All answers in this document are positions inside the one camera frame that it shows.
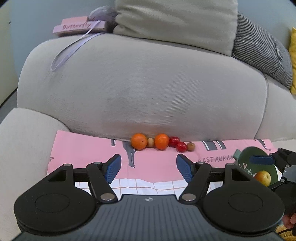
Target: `blue gripper pad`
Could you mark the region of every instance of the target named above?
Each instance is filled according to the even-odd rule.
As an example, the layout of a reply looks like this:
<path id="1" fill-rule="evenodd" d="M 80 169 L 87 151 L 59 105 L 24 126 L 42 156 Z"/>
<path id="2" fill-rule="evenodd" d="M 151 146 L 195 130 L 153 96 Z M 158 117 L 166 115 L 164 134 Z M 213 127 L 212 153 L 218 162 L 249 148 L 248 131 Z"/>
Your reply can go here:
<path id="1" fill-rule="evenodd" d="M 251 156 L 249 161 L 252 164 L 274 165 L 274 160 L 271 156 Z"/>
<path id="2" fill-rule="evenodd" d="M 105 165 L 106 164 L 108 166 L 104 178 L 110 184 L 121 168 L 121 156 L 119 154 L 115 154 L 105 163 Z"/>
<path id="3" fill-rule="evenodd" d="M 186 156 L 183 154 L 177 155 L 177 168 L 187 183 L 190 183 L 194 176 L 191 171 L 192 165 L 194 165 L 194 163 Z"/>

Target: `human hand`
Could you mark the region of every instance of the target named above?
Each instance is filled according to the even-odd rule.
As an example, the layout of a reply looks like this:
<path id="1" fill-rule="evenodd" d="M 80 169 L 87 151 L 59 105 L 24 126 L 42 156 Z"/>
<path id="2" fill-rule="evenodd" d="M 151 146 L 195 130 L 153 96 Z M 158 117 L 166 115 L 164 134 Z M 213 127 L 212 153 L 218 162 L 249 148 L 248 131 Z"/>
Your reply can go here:
<path id="1" fill-rule="evenodd" d="M 286 228 L 293 228 L 294 224 L 296 224 L 296 213 L 294 213 L 291 217 L 288 215 L 284 215 L 282 221 Z"/>

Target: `pillow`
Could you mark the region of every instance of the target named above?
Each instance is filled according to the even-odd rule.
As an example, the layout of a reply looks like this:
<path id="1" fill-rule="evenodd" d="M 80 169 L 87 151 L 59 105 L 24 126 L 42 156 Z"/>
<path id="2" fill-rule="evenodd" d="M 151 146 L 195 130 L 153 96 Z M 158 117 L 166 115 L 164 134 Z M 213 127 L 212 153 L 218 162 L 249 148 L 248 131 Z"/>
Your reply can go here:
<path id="1" fill-rule="evenodd" d="M 237 15 L 237 35 L 232 57 L 274 78 L 287 88 L 292 86 L 292 65 L 288 50 L 269 32 Z"/>
<path id="2" fill-rule="evenodd" d="M 116 0 L 115 34 L 192 45 L 230 56 L 237 0 Z"/>
<path id="3" fill-rule="evenodd" d="M 291 56 L 292 67 L 293 67 L 293 83 L 290 91 L 293 95 L 296 95 L 296 28 L 292 28 L 291 43 L 289 47 L 289 53 Z"/>

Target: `pink cloth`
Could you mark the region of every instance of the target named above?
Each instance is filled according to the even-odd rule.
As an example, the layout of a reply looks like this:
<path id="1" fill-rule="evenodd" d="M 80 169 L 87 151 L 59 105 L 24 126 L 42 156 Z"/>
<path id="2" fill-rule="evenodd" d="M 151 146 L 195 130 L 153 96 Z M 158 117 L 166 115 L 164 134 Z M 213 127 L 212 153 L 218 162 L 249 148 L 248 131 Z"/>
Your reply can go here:
<path id="1" fill-rule="evenodd" d="M 191 161 L 204 161 L 213 167 L 225 167 L 226 163 L 234 162 L 232 158 L 236 149 L 242 151 L 248 146 L 256 146 L 264 150 L 267 154 L 276 152 L 270 140 L 227 140 L 223 142 L 194 142 L 196 148 L 193 152 L 184 152 Z M 207 150 L 216 146 L 217 150 Z M 141 179 L 147 182 L 166 182 L 182 180 L 183 177 L 176 167 L 176 156 L 179 152 L 175 148 L 168 147 L 164 151 L 154 148 L 145 148 L 135 151 L 133 161 L 134 166 L 129 166 L 131 160 L 123 142 L 118 140 L 103 139 L 58 131 L 51 152 L 48 164 L 48 173 L 51 173 L 62 164 L 70 163 L 74 168 L 84 168 L 87 164 L 100 161 L 106 162 L 114 154 L 120 154 L 122 167 L 116 179 Z"/>

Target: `metal screw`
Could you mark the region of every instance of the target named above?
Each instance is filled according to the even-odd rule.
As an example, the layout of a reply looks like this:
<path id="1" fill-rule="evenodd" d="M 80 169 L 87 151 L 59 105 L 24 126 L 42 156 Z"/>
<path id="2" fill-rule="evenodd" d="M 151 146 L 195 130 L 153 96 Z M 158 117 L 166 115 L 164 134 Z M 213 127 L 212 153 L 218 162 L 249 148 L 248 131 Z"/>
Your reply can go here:
<path id="1" fill-rule="evenodd" d="M 112 193 L 104 193 L 101 195 L 101 199 L 104 201 L 112 201 L 114 198 L 115 196 Z"/>
<path id="2" fill-rule="evenodd" d="M 192 193 L 185 193 L 182 195 L 182 199 L 188 202 L 194 201 L 196 196 Z"/>

